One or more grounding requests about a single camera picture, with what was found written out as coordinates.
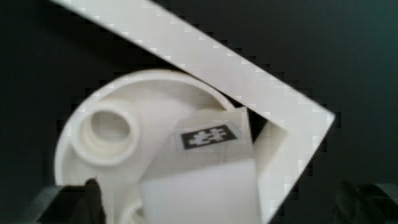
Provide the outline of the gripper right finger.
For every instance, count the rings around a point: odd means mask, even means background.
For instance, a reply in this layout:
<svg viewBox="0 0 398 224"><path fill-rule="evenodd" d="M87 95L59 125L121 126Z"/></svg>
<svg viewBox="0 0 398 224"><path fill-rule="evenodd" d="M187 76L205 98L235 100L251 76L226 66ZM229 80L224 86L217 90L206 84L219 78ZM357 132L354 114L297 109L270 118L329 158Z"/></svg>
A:
<svg viewBox="0 0 398 224"><path fill-rule="evenodd" d="M398 224L398 184L341 182L336 224Z"/></svg>

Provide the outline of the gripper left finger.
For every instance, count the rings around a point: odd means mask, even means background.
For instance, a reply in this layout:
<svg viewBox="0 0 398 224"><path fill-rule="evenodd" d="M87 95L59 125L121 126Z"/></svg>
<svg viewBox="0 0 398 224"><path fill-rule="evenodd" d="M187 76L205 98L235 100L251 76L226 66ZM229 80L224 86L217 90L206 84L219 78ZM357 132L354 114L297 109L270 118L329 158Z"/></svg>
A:
<svg viewBox="0 0 398 224"><path fill-rule="evenodd" d="M100 184L89 179L82 185L50 186L29 205L29 224L105 224Z"/></svg>

